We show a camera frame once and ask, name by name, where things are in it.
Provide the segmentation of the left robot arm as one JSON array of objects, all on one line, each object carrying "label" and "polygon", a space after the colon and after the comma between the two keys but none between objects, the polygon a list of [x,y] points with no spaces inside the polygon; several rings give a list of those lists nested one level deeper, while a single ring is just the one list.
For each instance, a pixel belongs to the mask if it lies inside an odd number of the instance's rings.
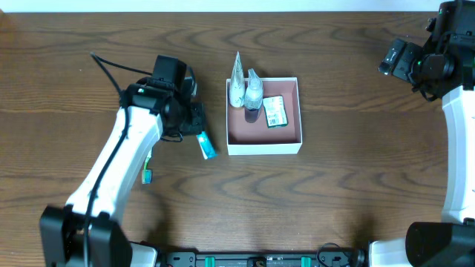
[{"label": "left robot arm", "polygon": [[158,248],[128,240],[121,229],[128,197],[152,148],[167,136],[198,135],[206,123],[192,76],[145,77],[120,93],[111,135],[83,183],[62,208],[39,221],[46,266],[158,266]]}]

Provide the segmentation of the white lotion tube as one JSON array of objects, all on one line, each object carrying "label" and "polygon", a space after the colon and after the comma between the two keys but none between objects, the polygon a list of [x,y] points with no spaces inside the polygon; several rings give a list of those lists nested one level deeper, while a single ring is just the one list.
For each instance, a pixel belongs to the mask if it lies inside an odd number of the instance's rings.
[{"label": "white lotion tube", "polygon": [[240,54],[237,53],[229,83],[229,104],[234,108],[241,108],[243,106],[245,92],[246,86],[244,82],[243,66],[240,60]]}]

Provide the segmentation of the green white soap packet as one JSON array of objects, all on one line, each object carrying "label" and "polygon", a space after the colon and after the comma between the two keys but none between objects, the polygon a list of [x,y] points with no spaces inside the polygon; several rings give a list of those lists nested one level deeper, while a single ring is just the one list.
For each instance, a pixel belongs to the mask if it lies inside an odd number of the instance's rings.
[{"label": "green white soap packet", "polygon": [[268,128],[282,128],[288,125],[284,98],[282,96],[264,98],[263,106]]}]

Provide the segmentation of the teal toothpaste tube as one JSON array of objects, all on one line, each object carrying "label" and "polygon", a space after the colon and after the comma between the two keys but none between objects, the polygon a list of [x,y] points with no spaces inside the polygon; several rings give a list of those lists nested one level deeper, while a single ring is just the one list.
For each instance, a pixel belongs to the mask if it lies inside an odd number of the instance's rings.
[{"label": "teal toothpaste tube", "polygon": [[197,141],[200,145],[204,159],[213,159],[217,156],[216,150],[205,131],[197,135]]}]

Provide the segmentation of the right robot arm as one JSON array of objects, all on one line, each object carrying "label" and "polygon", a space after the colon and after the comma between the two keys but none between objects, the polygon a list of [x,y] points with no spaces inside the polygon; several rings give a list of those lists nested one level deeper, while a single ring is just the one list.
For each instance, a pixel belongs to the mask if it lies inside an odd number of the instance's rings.
[{"label": "right robot arm", "polygon": [[396,39],[379,71],[442,102],[448,185],[440,222],[414,222],[405,237],[375,241],[369,266],[474,265],[474,2],[446,1],[429,19],[423,46]]}]

